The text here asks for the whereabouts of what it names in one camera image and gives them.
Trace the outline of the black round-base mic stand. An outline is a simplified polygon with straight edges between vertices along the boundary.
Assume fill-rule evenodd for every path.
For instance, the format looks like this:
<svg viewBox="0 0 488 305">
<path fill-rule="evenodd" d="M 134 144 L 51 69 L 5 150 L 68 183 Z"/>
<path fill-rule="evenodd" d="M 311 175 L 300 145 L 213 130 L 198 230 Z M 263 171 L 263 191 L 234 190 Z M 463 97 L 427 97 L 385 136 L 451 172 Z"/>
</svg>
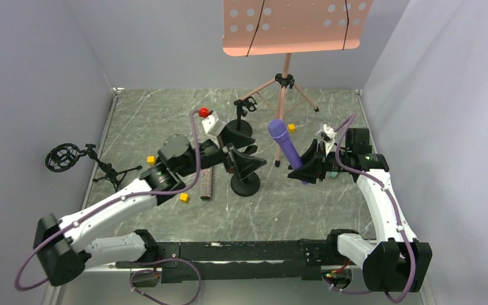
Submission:
<svg viewBox="0 0 488 305">
<path fill-rule="evenodd" d="M 253 134 L 253 128 L 250 123 L 244 120 L 249 112 L 255 112 L 257 110 L 257 102 L 253 97 L 247 97 L 244 99 L 238 99 L 233 102 L 236 106 L 236 119 L 231 120 L 227 127 L 247 137 L 251 137 Z"/>
<path fill-rule="evenodd" d="M 253 196 L 261 186 L 261 180 L 256 173 L 257 169 L 238 168 L 233 169 L 233 176 L 230 180 L 232 191 L 241 197 Z"/>
</svg>

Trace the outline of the purple microphone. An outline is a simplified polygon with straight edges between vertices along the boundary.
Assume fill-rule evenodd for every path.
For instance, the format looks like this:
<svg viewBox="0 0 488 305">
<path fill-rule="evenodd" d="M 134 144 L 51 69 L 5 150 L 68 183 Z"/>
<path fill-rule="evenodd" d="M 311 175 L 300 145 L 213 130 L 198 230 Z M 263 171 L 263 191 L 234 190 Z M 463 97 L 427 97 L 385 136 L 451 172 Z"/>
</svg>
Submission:
<svg viewBox="0 0 488 305">
<path fill-rule="evenodd" d="M 281 119 L 273 119 L 268 124 L 268 131 L 271 138 L 278 144 L 281 152 L 285 155 L 291 167 L 299 169 L 303 166 L 301 157 L 290 138 L 288 126 Z"/>
</svg>

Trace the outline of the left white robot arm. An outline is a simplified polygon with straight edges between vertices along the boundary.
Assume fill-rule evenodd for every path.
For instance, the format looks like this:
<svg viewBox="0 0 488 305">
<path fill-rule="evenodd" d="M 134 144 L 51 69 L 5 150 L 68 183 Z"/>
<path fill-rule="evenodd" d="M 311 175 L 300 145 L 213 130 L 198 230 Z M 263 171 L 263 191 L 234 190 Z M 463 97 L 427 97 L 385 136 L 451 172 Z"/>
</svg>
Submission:
<svg viewBox="0 0 488 305">
<path fill-rule="evenodd" d="M 224 123 L 210 119 L 202 123 L 208 140 L 190 142 L 182 134 L 171 135 L 159 149 L 155 164 L 120 191 L 60 219 L 52 213 L 39 219 L 33 247 L 51 285 L 61 286 L 103 264 L 156 261 L 159 246 L 148 230 L 136 229 L 112 238 L 102 234 L 127 217 L 188 190 L 183 177 L 222 164 L 233 180 L 257 178 L 256 170 L 267 161 L 253 155 L 255 140 L 232 132 Z"/>
</svg>

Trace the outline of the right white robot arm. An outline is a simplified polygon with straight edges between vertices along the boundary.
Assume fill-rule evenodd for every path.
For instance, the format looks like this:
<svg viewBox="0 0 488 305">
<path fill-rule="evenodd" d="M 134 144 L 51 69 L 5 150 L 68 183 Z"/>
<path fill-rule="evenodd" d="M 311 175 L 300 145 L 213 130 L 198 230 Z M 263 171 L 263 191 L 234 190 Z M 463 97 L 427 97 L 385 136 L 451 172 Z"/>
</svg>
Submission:
<svg viewBox="0 0 488 305">
<path fill-rule="evenodd" d="M 349 173 L 367 203 L 376 244 L 367 242 L 355 230 L 334 229 L 329 235 L 333 252 L 362 270 L 371 292 L 405 296 L 420 291 L 432 250 L 429 243 L 418 240 L 403 216 L 386 158 L 372 151 L 366 128 L 348 128 L 343 145 L 337 143 L 336 136 L 336 129 L 323 125 L 301 156 L 302 166 L 292 169 L 288 177 L 316 184 L 329 172 Z"/>
</svg>

